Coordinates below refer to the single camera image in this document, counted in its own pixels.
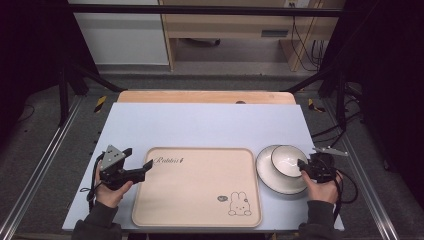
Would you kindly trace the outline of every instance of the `wooden tray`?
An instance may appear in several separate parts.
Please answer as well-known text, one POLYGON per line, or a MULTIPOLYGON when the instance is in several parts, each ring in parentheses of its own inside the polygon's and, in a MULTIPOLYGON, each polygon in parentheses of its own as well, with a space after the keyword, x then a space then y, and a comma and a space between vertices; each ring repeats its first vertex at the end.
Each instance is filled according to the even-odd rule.
POLYGON ((153 148, 138 186, 138 226, 255 227, 261 222, 252 153, 242 148, 153 148))

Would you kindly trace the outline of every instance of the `hand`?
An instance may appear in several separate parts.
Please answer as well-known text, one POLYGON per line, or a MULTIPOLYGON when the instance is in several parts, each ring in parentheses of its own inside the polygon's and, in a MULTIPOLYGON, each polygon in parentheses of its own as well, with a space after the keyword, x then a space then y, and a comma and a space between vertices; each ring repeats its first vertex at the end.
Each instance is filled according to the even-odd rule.
MULTIPOLYGON (((310 200, 324 201, 329 203, 336 203, 338 198, 337 187, 334 181, 326 183, 315 183, 305 171, 301 171, 302 178, 308 187, 308 194, 310 200)), ((338 183, 342 181, 342 175, 337 172, 336 180, 338 183)))
MULTIPOLYGON (((100 165, 101 161, 99 161, 99 164, 97 165, 96 183, 100 182, 100 165)), ((113 191, 105 185, 100 184, 100 186, 96 189, 96 200, 110 208, 116 208, 121 199, 124 197, 124 194, 130 190, 132 185, 133 182, 128 181, 120 189, 113 191)))

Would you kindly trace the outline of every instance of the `wall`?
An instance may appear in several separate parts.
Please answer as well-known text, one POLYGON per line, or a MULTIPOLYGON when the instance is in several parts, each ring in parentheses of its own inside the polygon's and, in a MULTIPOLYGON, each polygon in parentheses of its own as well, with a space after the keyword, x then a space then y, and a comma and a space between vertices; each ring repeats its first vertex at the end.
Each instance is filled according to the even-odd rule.
MULTIPOLYGON (((156 0, 69 0, 71 4, 157 5, 156 0)), ((159 14, 75 13, 97 65, 168 65, 159 14)))

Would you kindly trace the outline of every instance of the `white plate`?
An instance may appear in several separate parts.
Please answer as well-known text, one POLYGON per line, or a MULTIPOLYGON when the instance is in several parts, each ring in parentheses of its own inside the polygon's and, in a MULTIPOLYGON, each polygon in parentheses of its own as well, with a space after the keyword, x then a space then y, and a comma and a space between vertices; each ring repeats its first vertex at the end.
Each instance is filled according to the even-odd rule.
POLYGON ((272 152, 282 145, 271 145, 263 149, 256 159, 256 169, 262 181, 272 190, 283 194, 296 194, 306 189, 301 177, 288 177, 279 172, 271 161, 272 152))

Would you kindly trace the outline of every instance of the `black cable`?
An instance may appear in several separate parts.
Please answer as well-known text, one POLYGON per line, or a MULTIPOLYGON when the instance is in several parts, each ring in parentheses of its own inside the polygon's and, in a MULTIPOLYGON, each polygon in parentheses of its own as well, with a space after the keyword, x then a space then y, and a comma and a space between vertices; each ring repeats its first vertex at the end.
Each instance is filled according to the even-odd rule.
POLYGON ((346 132, 346 130, 343 130, 339 136, 337 137, 337 139, 330 145, 330 148, 333 148, 334 145, 336 145, 336 143, 340 140, 340 138, 343 136, 343 134, 346 132))
POLYGON ((320 158, 317 158, 317 160, 320 161, 321 164, 323 164, 323 166, 326 169, 326 171, 328 173, 330 173, 330 175, 332 175, 332 179, 331 180, 334 182, 334 184, 335 184, 335 186, 337 188, 337 194, 338 194, 338 196, 337 196, 337 201, 336 201, 336 207, 335 207, 334 212, 333 212, 333 214, 334 214, 334 222, 335 222, 336 219, 337 219, 337 216, 340 213, 340 209, 342 208, 342 204, 351 204, 351 203, 353 203, 353 202, 355 202, 357 200, 358 195, 359 195, 358 186, 356 185, 355 181, 353 181, 353 179, 347 173, 345 173, 344 171, 342 171, 340 169, 337 169, 335 167, 331 167, 331 168, 328 167, 327 164, 322 159, 320 159, 320 158), (352 182, 353 187, 355 188, 355 195, 349 201, 344 201, 342 199, 343 190, 344 190, 344 184, 343 184, 344 183, 344 180, 343 180, 343 177, 339 174, 339 172, 343 175, 343 177, 347 177, 349 179, 349 181, 352 182), (339 182, 337 181, 337 176, 339 176, 340 179, 341 179, 341 181, 340 181, 341 186, 340 186, 339 182))
POLYGON ((312 43, 312 50, 311 50, 311 57, 312 57, 312 62, 315 64, 315 66, 317 67, 317 71, 319 71, 320 67, 321 67, 321 63, 323 60, 323 50, 324 50, 324 40, 320 41, 320 46, 318 49, 318 57, 315 57, 315 44, 317 43, 317 40, 314 40, 312 43))
POLYGON ((337 171, 339 171, 341 174, 343 174, 343 177, 347 177, 350 180, 350 182, 352 182, 353 187, 355 188, 355 195, 353 196, 353 198, 349 201, 343 201, 342 203, 350 204, 350 203, 355 202, 356 199, 358 199, 358 195, 359 195, 358 186, 356 185, 355 181, 353 181, 353 179, 347 173, 343 172, 340 169, 337 169, 337 171))
MULTIPOLYGON (((305 67, 305 65, 303 65, 302 59, 301 59, 301 57, 299 56, 299 54, 297 53, 297 51, 296 51, 296 47, 294 46, 294 42, 293 42, 293 37, 294 37, 293 32, 294 32, 294 30, 295 30, 295 29, 296 29, 296 32, 297 32, 297 28, 296 28, 296 20, 295 20, 295 17, 293 16, 293 25, 292 25, 291 39, 290 39, 290 42, 291 42, 291 45, 292 45, 293 51, 294 51, 294 53, 296 54, 297 59, 299 59, 300 65, 302 65, 303 69, 305 69, 306 71, 315 72, 315 70, 307 69, 307 68, 305 67)), ((301 42, 301 43, 302 43, 302 45, 303 45, 303 41, 302 41, 302 39, 300 38, 299 33, 297 33, 297 34, 298 34, 298 37, 299 37, 300 42, 301 42)))
POLYGON ((330 140, 336 139, 337 137, 338 137, 338 136, 334 136, 334 137, 327 138, 327 139, 316 140, 316 141, 313 141, 313 143, 327 142, 327 141, 330 141, 330 140))
MULTIPOLYGON (((353 114, 352 116, 347 117, 347 118, 346 118, 346 121, 348 122, 350 119, 352 119, 352 118, 353 118, 353 117, 355 117, 356 115, 359 115, 360 113, 361 113, 361 111, 356 112, 356 113, 355 113, 355 114, 353 114)), ((340 126, 340 124, 337 124, 337 125, 335 125, 335 126, 333 126, 333 127, 329 128, 329 129, 326 129, 326 130, 322 131, 322 132, 315 133, 315 134, 311 135, 311 138, 315 138, 315 137, 318 137, 318 136, 324 135, 324 134, 326 134, 326 133, 329 133, 329 132, 333 131, 334 129, 338 128, 339 126, 340 126)))
POLYGON ((90 188, 82 188, 80 189, 80 192, 86 192, 89 191, 87 194, 87 201, 88 201, 88 211, 91 212, 91 209, 93 209, 94 207, 94 197, 95 197, 95 193, 96 193, 96 189, 103 184, 102 181, 100 181, 97 185, 94 185, 96 182, 96 171, 97 171, 97 165, 99 164, 100 160, 103 159, 105 153, 103 152, 102 154, 100 154, 100 156, 97 157, 96 161, 94 162, 94 167, 93 167, 93 175, 91 177, 91 186, 90 188))
MULTIPOLYGON (((306 33, 306 35, 309 35, 309 32, 310 32, 310 31, 311 31, 311 29, 312 29, 312 24, 313 24, 313 20, 312 20, 312 21, 311 21, 311 23, 309 24, 308 32, 306 33)), ((296 18, 295 18, 295 16, 293 16, 293 25, 292 25, 292 31, 291 31, 291 39, 290 39, 290 41, 291 41, 291 45, 292 45, 293 51, 296 53, 296 56, 297 56, 297 58, 299 59, 299 62, 300 62, 300 64, 302 65, 303 69, 305 69, 305 70, 307 70, 307 71, 313 71, 313 72, 318 71, 318 69, 319 69, 319 65, 317 65, 317 64, 313 61, 313 59, 311 59, 311 57, 309 56, 308 51, 307 51, 307 48, 306 48, 306 46, 305 46, 305 43, 302 41, 302 38, 300 37, 300 34, 299 34, 299 32, 297 31, 297 27, 296 27, 296 18), (300 41, 300 43, 302 44, 302 48, 305 50, 305 54, 306 54, 306 56, 307 56, 308 60, 312 63, 312 65, 313 65, 314 67, 316 67, 316 68, 317 68, 317 70, 307 69, 307 68, 303 65, 302 59, 300 58, 299 54, 297 53, 296 48, 295 48, 294 43, 293 43, 293 32, 294 32, 294 31, 296 31, 297 37, 299 38, 299 41, 300 41)))

